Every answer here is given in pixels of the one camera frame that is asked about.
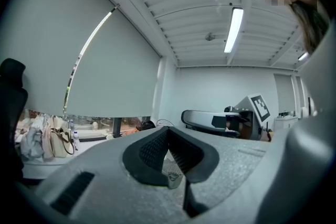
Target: long hair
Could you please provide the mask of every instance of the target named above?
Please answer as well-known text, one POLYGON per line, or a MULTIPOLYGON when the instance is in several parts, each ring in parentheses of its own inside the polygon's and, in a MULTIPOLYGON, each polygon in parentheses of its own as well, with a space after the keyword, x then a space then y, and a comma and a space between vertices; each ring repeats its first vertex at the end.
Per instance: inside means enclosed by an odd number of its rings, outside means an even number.
MULTIPOLYGON (((319 1, 326 7, 325 1, 319 1)), ((303 33, 305 49, 309 54, 312 54, 326 34, 328 23, 324 20, 321 14, 318 13, 314 6, 306 4, 300 0, 289 4, 289 8, 298 19, 303 33)))

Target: cabinet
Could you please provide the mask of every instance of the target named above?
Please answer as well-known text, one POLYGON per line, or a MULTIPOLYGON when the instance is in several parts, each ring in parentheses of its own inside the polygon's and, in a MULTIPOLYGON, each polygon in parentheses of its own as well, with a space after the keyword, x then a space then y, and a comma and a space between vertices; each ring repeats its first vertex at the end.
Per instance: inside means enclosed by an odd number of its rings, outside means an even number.
POLYGON ((298 117, 276 118, 274 123, 274 131, 291 128, 296 122, 298 117))

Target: office chair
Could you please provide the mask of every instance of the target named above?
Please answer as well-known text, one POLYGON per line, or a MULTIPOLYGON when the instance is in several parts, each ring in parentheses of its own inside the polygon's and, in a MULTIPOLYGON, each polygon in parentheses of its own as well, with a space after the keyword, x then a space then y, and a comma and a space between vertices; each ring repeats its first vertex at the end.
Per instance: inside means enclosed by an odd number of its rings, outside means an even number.
POLYGON ((0 110, 6 117, 7 126, 2 127, 2 145, 9 174, 16 180, 22 179, 23 164, 14 149, 17 122, 27 102, 28 93, 22 88, 22 75, 26 66, 14 59, 5 59, 0 65, 0 110))

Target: ceiling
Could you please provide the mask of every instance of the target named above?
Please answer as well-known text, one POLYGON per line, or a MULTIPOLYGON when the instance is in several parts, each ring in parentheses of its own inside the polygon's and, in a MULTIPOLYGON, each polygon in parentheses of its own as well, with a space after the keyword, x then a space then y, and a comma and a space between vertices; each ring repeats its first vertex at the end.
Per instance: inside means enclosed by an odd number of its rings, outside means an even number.
POLYGON ((304 64, 298 61, 304 53, 301 31, 285 6, 272 6, 262 0, 112 1, 120 4, 122 12, 158 53, 171 57, 178 67, 254 66, 297 70, 304 64), (244 18, 234 49, 225 54, 233 7, 242 7, 244 18), (208 33, 216 38, 206 41, 208 33))

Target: wall light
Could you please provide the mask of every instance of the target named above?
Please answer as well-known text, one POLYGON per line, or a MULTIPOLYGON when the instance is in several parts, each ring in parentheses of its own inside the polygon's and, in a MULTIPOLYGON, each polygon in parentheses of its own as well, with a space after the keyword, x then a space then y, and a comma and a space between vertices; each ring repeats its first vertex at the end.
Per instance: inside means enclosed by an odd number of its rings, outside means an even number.
POLYGON ((307 57, 307 56, 308 56, 308 53, 305 52, 303 55, 301 55, 301 56, 299 57, 299 61, 304 60, 304 58, 307 57))
POLYGON ((232 51, 232 48, 235 44, 236 38, 239 33, 240 25, 242 24, 243 13, 244 11, 242 8, 233 8, 232 10, 230 31, 224 49, 224 52, 227 54, 232 51))

